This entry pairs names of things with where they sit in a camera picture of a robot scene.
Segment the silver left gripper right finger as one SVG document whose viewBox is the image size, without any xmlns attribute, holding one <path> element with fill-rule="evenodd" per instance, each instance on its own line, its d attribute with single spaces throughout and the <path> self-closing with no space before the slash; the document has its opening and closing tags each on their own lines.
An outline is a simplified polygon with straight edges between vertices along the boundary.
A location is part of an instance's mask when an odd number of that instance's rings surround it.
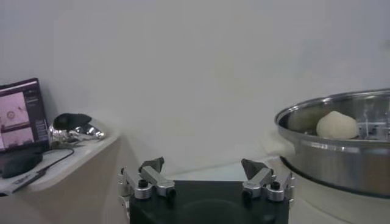
<svg viewBox="0 0 390 224">
<path fill-rule="evenodd" d="M 275 173 L 265 163 L 242 159 L 241 165 L 247 177 L 243 182 L 242 198 L 252 201 L 265 194 L 269 201 L 294 201 L 294 176 L 291 172 Z"/>
</svg>

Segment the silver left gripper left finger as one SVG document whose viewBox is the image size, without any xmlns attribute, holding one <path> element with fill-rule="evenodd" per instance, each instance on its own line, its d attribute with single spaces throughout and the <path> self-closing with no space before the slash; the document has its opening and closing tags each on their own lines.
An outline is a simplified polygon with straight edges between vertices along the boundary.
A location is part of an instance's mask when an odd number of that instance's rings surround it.
<svg viewBox="0 0 390 224">
<path fill-rule="evenodd" d="M 174 199 L 175 182 L 161 174 L 164 163 L 163 157 L 144 161 L 137 170 L 137 176 L 131 176 L 128 168 L 121 168 L 118 174 L 119 196 L 130 198 L 133 195 L 137 200 L 148 200 L 155 190 L 158 196 L 167 200 Z"/>
</svg>

